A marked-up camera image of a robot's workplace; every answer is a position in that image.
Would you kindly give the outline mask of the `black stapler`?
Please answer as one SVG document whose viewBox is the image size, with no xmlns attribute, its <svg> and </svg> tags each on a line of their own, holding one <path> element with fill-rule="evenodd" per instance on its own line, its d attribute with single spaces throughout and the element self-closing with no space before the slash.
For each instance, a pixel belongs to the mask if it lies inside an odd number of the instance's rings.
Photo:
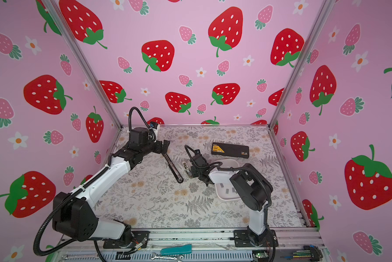
<svg viewBox="0 0 392 262">
<path fill-rule="evenodd" d="M 165 160 L 167 161 L 168 167 L 169 167 L 170 171 L 172 172 L 174 178 L 176 179 L 177 183 L 183 183 L 184 182 L 183 177 L 181 176 L 180 172 L 178 171 L 177 167 L 172 162 L 172 160 L 170 159 L 168 154 L 162 153 L 162 155 L 165 158 Z"/>
</svg>

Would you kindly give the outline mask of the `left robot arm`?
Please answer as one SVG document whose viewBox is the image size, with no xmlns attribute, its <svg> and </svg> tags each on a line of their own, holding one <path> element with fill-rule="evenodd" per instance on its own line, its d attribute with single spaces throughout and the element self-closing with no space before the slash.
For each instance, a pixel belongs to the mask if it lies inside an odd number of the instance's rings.
<svg viewBox="0 0 392 262">
<path fill-rule="evenodd" d="M 54 209 L 35 236 L 33 242 L 35 255 L 47 256 L 76 241 L 111 240 L 120 247 L 131 245 L 134 241 L 131 226 L 122 221 L 98 218 L 94 207 L 108 189 L 140 164 L 145 156 L 150 153 L 162 153 L 164 145 L 157 139 L 158 123 L 145 121 L 144 124 L 144 127 L 128 128 L 127 144 L 111 154 L 107 164 L 88 181 L 70 193 L 60 192 L 55 196 Z M 40 242 L 48 225 L 70 239 L 43 251 Z"/>
</svg>

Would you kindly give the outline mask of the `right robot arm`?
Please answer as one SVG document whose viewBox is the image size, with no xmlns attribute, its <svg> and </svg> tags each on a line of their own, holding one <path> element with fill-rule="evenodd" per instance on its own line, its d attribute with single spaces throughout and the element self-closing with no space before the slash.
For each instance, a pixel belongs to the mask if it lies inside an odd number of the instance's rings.
<svg viewBox="0 0 392 262">
<path fill-rule="evenodd" d="M 199 150 L 185 145 L 191 163 L 190 172 L 206 185 L 229 185 L 238 198 L 249 208 L 247 241 L 260 247 L 269 244 L 278 246 L 275 232 L 268 225 L 268 210 L 272 205 L 272 184 L 251 164 L 240 166 L 233 159 L 224 159 L 208 163 Z"/>
</svg>

